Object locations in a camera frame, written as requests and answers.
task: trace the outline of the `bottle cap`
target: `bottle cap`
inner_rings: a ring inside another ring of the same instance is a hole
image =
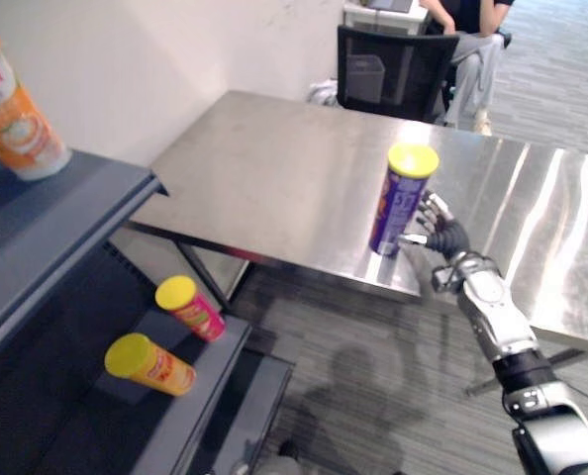
[[[389,148],[389,166],[408,178],[428,178],[440,166],[440,157],[431,146],[397,143]]]
[[[164,310],[177,310],[193,300],[197,285],[186,275],[174,275],[159,284],[155,291],[155,301]]]
[[[147,363],[151,342],[142,333],[118,338],[105,353],[105,369],[113,376],[129,378]]]

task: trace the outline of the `chair backrest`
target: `chair backrest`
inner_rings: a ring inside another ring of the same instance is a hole
[[[356,111],[432,122],[459,38],[338,27],[338,101]]]

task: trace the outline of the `gray carpet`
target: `gray carpet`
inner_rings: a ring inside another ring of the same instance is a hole
[[[523,473],[500,394],[464,396],[490,375],[464,318],[261,267],[236,305],[250,344],[296,365],[262,457],[293,438],[306,473]],[[588,361],[561,375],[588,392]]]
[[[588,152],[588,0],[516,0],[505,28],[495,135]]]

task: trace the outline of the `gray pants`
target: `gray pants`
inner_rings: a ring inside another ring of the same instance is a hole
[[[454,99],[450,103],[445,121],[458,125],[463,113],[474,116],[486,109],[492,101],[494,75],[503,52],[503,37],[460,33],[461,38],[452,55],[456,69]]]

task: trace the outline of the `robotic arm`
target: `robotic arm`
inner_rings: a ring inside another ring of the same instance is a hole
[[[430,233],[400,242],[440,252],[433,271],[438,292],[457,296],[483,354],[503,387],[503,408],[517,423],[514,444],[528,475],[588,475],[588,421],[542,355],[528,319],[512,301],[494,261],[470,250],[463,226],[447,204],[426,191],[418,218]]]

